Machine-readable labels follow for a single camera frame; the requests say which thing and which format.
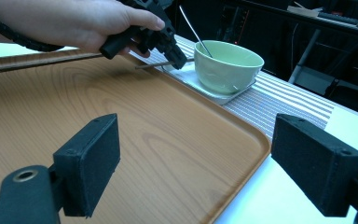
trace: black clamp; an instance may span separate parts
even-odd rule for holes
[[[172,0],[124,0],[121,2],[129,7],[152,12],[165,22],[165,27],[160,31],[151,31],[139,26],[131,26],[121,34],[108,36],[106,42],[100,48],[101,54],[108,59],[112,59],[120,50],[125,48],[133,37],[138,35],[142,42],[137,47],[142,53],[156,48],[160,53],[164,54],[169,62],[173,62],[172,66],[174,68],[181,69],[185,65],[187,57],[176,45],[174,38],[176,31],[164,11],[166,7],[171,5]]]

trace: striped placemat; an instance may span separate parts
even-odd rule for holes
[[[193,57],[194,43],[180,36],[177,36],[176,40],[186,57]],[[167,61],[164,55],[155,49],[147,59],[136,54],[133,56],[145,63]],[[256,83],[251,89],[222,105],[234,115],[259,128],[269,139],[272,138],[275,117],[278,113],[306,119],[324,129],[334,106],[333,102],[321,96],[302,90],[264,72],[257,75]]]

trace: spoon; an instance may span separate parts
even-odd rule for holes
[[[180,9],[180,11],[182,12],[183,17],[185,18],[185,20],[186,20],[188,26],[190,27],[191,31],[193,32],[193,34],[194,34],[194,35],[196,36],[196,38],[199,40],[199,42],[200,42],[201,45],[204,47],[204,49],[208,52],[209,56],[210,56],[211,58],[213,58],[211,52],[209,52],[209,50],[208,50],[208,49],[206,48],[206,46],[203,44],[203,42],[202,42],[202,40],[200,39],[200,37],[197,35],[196,31],[193,29],[193,26],[191,25],[191,23],[190,23],[190,21],[188,20],[188,18],[187,18],[187,16],[186,16],[185,12],[183,11],[182,6],[179,6],[179,9]]]

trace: black foam pad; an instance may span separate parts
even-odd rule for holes
[[[358,150],[304,119],[278,114],[271,154],[324,216],[347,215]]]
[[[117,115],[92,120],[53,154],[58,177],[64,179],[67,216],[91,217],[120,160]]]

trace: black cable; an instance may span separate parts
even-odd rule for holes
[[[0,22],[0,34],[9,40],[12,40],[16,44],[26,47],[27,49],[49,52],[63,48],[62,46],[42,43],[24,35],[18,34],[12,29],[10,29],[8,26],[4,25],[2,22]]]

